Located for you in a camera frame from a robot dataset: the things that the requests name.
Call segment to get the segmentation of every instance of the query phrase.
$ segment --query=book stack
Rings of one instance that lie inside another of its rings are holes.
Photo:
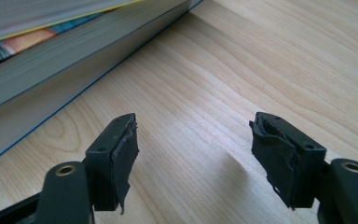
[[[0,0],[0,155],[200,1]]]

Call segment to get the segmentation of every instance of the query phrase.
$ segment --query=wood grain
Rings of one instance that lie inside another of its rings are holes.
[[[317,223],[318,203],[287,209],[252,155],[256,111],[358,160],[358,1],[204,1],[0,158],[0,209],[134,112],[126,214],[97,223]]]

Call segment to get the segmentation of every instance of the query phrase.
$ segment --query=light wood desk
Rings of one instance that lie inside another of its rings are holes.
[[[126,214],[98,223],[317,223],[318,204],[286,208],[252,155],[256,111],[327,161],[358,160],[358,1],[204,1],[0,158],[0,209],[135,112]]]

